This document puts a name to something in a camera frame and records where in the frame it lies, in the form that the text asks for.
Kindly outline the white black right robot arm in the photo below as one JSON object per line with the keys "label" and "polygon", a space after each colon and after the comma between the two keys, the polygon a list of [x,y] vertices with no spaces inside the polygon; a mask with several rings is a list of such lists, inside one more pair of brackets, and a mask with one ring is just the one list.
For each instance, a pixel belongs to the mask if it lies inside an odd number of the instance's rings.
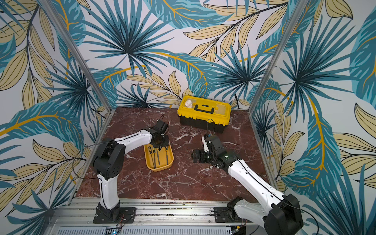
{"label": "white black right robot arm", "polygon": [[201,141],[203,149],[192,152],[193,162],[224,170],[259,202],[256,205],[245,199],[234,199],[228,203],[232,213],[261,226],[269,235],[294,235],[303,228],[301,208],[295,196],[284,195],[269,185],[235,152],[226,150],[218,136],[205,134]]}

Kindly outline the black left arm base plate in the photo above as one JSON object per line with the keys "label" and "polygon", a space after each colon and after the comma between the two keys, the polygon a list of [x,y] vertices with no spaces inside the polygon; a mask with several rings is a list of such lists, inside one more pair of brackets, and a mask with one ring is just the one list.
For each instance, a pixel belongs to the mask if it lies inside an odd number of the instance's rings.
{"label": "black left arm base plate", "polygon": [[107,210],[101,205],[96,209],[94,224],[132,224],[135,219],[136,208],[113,208]]}

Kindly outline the yellow plastic storage tray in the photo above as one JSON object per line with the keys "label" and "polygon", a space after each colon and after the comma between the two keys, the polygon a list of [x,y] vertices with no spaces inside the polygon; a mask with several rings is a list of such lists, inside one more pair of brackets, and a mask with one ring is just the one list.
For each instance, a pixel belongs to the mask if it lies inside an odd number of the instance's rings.
{"label": "yellow plastic storage tray", "polygon": [[170,168],[174,162],[171,145],[154,148],[151,144],[144,145],[146,166],[153,172]]}

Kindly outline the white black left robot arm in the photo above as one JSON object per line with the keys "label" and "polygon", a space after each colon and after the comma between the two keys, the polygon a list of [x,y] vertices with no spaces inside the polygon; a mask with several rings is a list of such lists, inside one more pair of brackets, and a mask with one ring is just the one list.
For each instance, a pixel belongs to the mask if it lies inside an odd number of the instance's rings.
{"label": "white black left robot arm", "polygon": [[125,155],[141,146],[151,144],[154,148],[169,144],[168,124],[158,120],[152,127],[109,141],[103,141],[97,148],[92,166],[97,172],[100,186],[99,208],[114,212],[120,206],[117,191],[118,175],[122,170]]}

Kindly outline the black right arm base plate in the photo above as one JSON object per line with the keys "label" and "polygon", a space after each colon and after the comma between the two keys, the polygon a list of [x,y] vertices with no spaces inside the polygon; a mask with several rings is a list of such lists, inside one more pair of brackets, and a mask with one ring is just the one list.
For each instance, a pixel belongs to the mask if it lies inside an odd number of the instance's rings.
{"label": "black right arm base plate", "polygon": [[216,223],[242,223],[243,219],[239,218],[233,209],[228,207],[214,207],[211,210]]}

